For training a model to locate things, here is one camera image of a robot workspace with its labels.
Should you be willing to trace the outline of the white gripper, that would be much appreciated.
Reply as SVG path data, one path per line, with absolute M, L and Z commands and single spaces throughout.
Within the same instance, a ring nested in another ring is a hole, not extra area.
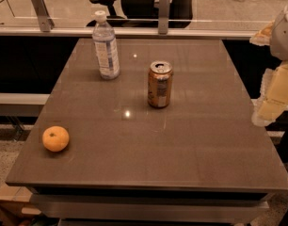
M 251 44 L 269 46 L 273 57 L 282 61 L 275 70 L 266 69 L 260 87 L 260 97 L 251 117 L 256 126 L 268 126 L 274 122 L 288 106 L 288 3 L 277 16 L 255 33 Z

